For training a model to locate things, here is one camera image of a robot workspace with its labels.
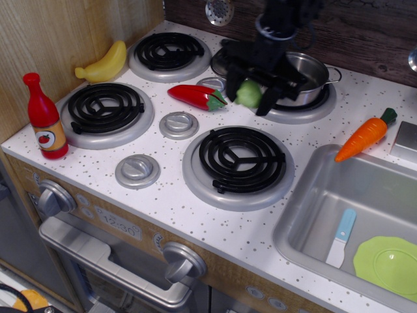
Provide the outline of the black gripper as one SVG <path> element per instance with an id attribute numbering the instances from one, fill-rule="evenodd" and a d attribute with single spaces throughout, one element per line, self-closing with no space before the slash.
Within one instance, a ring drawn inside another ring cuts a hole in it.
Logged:
<path id="1" fill-rule="evenodd" d="M 266 116 L 282 98 L 297 98 L 300 88 L 307 82 L 287 58 L 287 40 L 272 40 L 257 35 L 255 41 L 223 39 L 229 67 L 226 76 L 226 95 L 231 102 L 246 79 L 267 87 L 261 97 L 257 116 Z"/>

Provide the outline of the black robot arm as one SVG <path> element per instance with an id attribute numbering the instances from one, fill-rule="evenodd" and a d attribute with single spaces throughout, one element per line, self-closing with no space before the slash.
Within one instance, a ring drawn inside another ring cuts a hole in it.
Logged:
<path id="1" fill-rule="evenodd" d="M 267 1 L 255 21 L 257 36 L 253 42 L 222 41 L 226 66 L 226 95 L 237 99 L 237 91 L 246 79 L 266 87 L 256 115 L 265 116 L 279 99 L 296 100 L 308 79 L 288 60 L 287 49 L 298 29 L 310 25 L 324 7 L 323 1 Z"/>

